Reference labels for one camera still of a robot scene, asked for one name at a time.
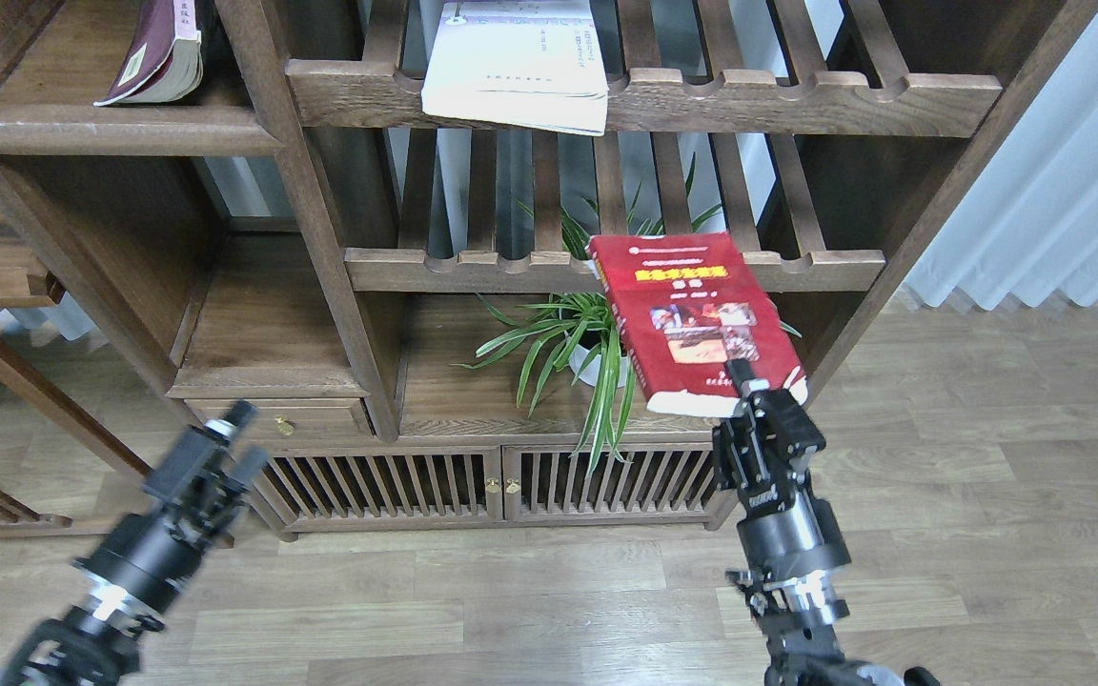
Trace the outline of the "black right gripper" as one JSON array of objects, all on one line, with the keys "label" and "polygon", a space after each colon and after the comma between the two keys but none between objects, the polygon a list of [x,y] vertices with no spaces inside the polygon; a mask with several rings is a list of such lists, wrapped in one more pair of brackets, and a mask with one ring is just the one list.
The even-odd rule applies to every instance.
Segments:
[{"label": "black right gripper", "polygon": [[826,499],[813,495],[809,464],[826,439],[789,390],[768,387],[746,359],[727,361],[738,392],[735,415],[713,430],[716,488],[736,490],[746,508],[737,535],[749,569],[732,583],[788,601],[837,601],[834,570],[850,563]]}]

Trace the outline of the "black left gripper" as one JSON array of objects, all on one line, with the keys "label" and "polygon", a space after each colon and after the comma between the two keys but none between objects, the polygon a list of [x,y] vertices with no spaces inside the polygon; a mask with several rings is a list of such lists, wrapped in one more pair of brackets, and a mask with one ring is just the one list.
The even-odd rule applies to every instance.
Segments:
[{"label": "black left gripper", "polygon": [[123,517],[91,555],[76,556],[72,566],[121,587],[152,612],[168,612],[269,464],[270,453],[253,446],[226,472],[232,443],[257,414],[249,401],[238,400],[219,418],[188,426],[145,477],[143,492],[157,502],[155,509]]}]

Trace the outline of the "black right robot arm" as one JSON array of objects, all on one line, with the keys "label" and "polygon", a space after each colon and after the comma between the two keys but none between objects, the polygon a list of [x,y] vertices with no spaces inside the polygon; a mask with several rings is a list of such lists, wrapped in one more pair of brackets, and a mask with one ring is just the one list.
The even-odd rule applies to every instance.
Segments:
[{"label": "black right robot arm", "polygon": [[768,685],[933,685],[925,667],[901,674],[845,656],[834,625],[849,612],[832,574],[850,563],[831,504],[813,494],[809,464],[826,440],[789,391],[771,390],[746,359],[726,366],[740,400],[713,430],[716,486],[733,490],[743,569],[726,578],[766,638]]}]

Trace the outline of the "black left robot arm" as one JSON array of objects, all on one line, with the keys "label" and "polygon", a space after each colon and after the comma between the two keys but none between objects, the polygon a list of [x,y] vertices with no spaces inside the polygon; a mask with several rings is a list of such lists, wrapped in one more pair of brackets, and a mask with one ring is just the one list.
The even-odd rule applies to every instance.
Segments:
[{"label": "black left robot arm", "polygon": [[145,477],[153,505],[127,514],[74,566],[91,580],[82,603],[36,625],[0,670],[0,685],[116,685],[141,670],[141,636],[160,633],[163,616],[222,541],[245,494],[269,461],[253,446],[225,470],[229,448],[256,417],[235,401],[221,417],[191,426]]}]

